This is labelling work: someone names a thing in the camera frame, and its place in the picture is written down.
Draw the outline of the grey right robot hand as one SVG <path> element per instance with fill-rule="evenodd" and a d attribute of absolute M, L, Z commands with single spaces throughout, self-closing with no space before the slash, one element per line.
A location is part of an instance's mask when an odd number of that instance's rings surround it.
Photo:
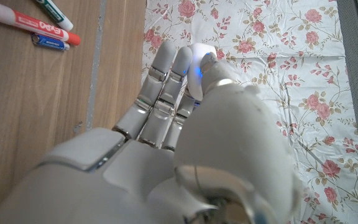
<path fill-rule="evenodd" d="M 285 223 L 301 201 L 291 149 L 256 86 L 214 47 L 164 42 L 112 129 L 57 145 L 0 223 Z"/>

